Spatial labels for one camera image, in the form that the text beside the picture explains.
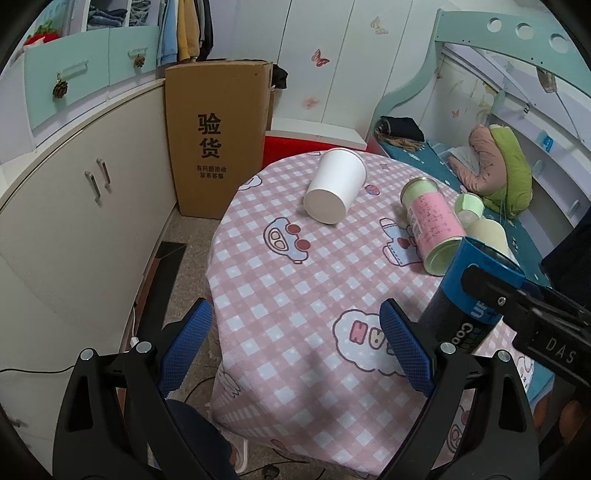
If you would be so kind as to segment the blue black towel canister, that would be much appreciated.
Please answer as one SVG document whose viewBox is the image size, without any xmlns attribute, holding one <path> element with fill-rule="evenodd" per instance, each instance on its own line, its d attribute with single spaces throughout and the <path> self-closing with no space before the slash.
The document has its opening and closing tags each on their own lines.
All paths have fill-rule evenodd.
<svg viewBox="0 0 591 480">
<path fill-rule="evenodd" d="M 449 343 L 456 350 L 471 354 L 500 322 L 502 315 L 468 295 L 461 286 L 462 274 L 473 264 L 512 284 L 518 276 L 528 280 L 521 267 L 505 255 L 480 240 L 463 238 L 451 266 L 417 322 L 415 332 L 424 346 L 433 349 Z M 533 296 L 539 296 L 540 286 L 529 282 Z"/>
</svg>

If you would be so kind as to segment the pale green ceramic cup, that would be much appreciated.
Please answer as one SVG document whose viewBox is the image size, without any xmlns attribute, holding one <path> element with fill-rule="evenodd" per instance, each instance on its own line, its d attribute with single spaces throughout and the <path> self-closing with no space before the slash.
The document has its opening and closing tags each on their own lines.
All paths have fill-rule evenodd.
<svg viewBox="0 0 591 480">
<path fill-rule="evenodd" d="M 509 248 L 505 229 L 495 220 L 478 219 L 466 227 L 466 233 L 469 237 L 480 240 L 517 263 L 514 254 Z"/>
</svg>

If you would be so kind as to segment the small green white cup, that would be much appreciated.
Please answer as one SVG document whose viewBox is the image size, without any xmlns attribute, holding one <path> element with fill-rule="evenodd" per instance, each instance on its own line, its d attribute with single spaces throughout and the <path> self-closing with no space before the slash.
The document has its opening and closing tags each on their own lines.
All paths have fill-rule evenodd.
<svg viewBox="0 0 591 480">
<path fill-rule="evenodd" d="M 454 205 L 456 216 L 464 228 L 480 220 L 484 209 L 482 199 L 473 193 L 462 193 Z"/>
</svg>

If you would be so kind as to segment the white paper cup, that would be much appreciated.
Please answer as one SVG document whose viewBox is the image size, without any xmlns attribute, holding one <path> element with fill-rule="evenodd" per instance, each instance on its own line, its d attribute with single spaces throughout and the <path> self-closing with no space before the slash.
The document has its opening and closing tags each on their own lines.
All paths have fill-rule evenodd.
<svg viewBox="0 0 591 480">
<path fill-rule="evenodd" d="M 352 150 L 335 148 L 322 153 L 304 194 L 304 209 L 322 224 L 338 224 L 346 218 L 367 175 L 365 161 Z"/>
</svg>

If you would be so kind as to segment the pink green labelled can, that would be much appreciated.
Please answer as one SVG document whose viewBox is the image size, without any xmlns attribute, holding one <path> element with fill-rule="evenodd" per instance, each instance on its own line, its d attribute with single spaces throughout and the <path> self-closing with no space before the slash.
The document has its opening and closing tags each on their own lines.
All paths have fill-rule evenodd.
<svg viewBox="0 0 591 480">
<path fill-rule="evenodd" d="M 427 177 L 408 180 L 400 195 L 426 272 L 443 277 L 466 231 L 438 184 Z"/>
</svg>

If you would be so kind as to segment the green pink rolled quilt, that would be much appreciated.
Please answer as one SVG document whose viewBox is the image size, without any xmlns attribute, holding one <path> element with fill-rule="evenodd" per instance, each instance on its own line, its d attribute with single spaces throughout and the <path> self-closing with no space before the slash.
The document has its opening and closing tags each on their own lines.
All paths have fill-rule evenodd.
<svg viewBox="0 0 591 480">
<path fill-rule="evenodd" d="M 505 218 L 515 219 L 533 199 L 532 171 L 513 130 L 477 125 L 468 145 L 453 147 L 448 161 L 467 191 Z"/>
</svg>

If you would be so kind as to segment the pink checkered tablecloth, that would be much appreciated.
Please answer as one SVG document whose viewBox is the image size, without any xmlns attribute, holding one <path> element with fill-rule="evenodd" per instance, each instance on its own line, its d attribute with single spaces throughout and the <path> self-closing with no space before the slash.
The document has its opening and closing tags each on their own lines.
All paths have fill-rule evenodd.
<svg viewBox="0 0 591 480">
<path fill-rule="evenodd" d="M 341 223 L 304 210 L 321 156 L 277 161 L 242 185 L 212 241 L 206 278 L 221 343 L 214 421 L 243 438 L 360 478 L 380 474 L 425 399 L 381 330 L 384 300 L 417 319 L 439 286 L 400 202 L 419 176 L 365 154 Z"/>
</svg>

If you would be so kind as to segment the folded dark clothes pile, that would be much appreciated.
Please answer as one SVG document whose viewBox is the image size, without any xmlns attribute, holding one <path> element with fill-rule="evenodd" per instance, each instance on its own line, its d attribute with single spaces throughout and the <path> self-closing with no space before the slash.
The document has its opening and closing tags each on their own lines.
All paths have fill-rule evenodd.
<svg viewBox="0 0 591 480">
<path fill-rule="evenodd" d="M 374 133 L 379 140 L 407 151 L 421 150 L 425 144 L 423 131 L 410 117 L 382 116 Z"/>
</svg>

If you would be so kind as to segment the red storage box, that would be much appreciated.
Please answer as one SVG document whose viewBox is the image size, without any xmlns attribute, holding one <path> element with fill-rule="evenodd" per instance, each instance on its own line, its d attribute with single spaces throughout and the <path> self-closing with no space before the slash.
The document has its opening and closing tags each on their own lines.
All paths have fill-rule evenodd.
<svg viewBox="0 0 591 480">
<path fill-rule="evenodd" d="M 262 168 L 284 158 L 305 153 L 346 148 L 358 151 L 367 150 L 367 142 L 358 134 L 353 138 L 332 135 L 307 134 L 300 132 L 267 131 L 263 146 Z"/>
</svg>

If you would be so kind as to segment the white wardrobe with butterflies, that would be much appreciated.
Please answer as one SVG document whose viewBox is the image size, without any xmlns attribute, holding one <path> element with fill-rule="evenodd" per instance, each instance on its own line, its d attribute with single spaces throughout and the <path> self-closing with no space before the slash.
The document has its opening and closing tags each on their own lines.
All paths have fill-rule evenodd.
<svg viewBox="0 0 591 480">
<path fill-rule="evenodd" d="M 422 66 L 441 1 L 213 1 L 221 59 L 266 60 L 287 71 L 276 118 L 367 135 L 383 96 Z"/>
</svg>

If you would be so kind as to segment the brown cardboard box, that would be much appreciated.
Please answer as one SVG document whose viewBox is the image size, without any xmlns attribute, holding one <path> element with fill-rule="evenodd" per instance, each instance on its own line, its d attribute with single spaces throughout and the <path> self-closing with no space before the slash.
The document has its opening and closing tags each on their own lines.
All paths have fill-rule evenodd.
<svg viewBox="0 0 591 480">
<path fill-rule="evenodd" d="M 165 71 L 169 157 L 179 212 L 220 219 L 259 173 L 273 64 L 205 61 Z"/>
</svg>

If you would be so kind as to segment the teal drawer unit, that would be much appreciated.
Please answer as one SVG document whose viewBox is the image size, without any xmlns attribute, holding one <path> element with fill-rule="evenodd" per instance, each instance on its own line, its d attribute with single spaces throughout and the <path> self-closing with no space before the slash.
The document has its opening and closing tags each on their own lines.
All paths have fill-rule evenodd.
<svg viewBox="0 0 591 480">
<path fill-rule="evenodd" d="M 24 53 L 24 87 L 35 129 L 73 103 L 156 69 L 156 26 L 103 28 Z"/>
</svg>

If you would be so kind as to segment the hanging clothes row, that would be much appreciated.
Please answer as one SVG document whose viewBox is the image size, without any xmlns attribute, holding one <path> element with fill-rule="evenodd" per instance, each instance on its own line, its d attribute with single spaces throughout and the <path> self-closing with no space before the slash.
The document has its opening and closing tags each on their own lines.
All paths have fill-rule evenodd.
<svg viewBox="0 0 591 480">
<path fill-rule="evenodd" d="M 169 0 L 159 20 L 156 65 L 205 61 L 214 43 L 211 2 Z"/>
</svg>

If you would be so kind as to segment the white open shelf wardrobe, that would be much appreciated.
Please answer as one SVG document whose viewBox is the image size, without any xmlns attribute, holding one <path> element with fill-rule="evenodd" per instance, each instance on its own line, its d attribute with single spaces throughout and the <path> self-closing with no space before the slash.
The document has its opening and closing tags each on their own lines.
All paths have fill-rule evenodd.
<svg viewBox="0 0 591 480">
<path fill-rule="evenodd" d="M 88 29 L 157 26 L 166 1 L 84 0 L 69 1 L 64 33 Z"/>
</svg>

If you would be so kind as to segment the teal bunk bed frame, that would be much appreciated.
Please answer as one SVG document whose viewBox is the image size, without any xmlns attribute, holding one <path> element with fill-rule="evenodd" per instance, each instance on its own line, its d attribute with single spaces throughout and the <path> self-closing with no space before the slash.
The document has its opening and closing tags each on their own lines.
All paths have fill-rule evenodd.
<svg viewBox="0 0 591 480">
<path fill-rule="evenodd" d="M 573 40 L 542 13 L 438 9 L 421 67 L 386 93 L 372 120 L 416 98 L 448 55 L 493 88 L 486 119 L 536 149 L 534 178 L 571 224 L 590 207 L 590 71 Z"/>
</svg>

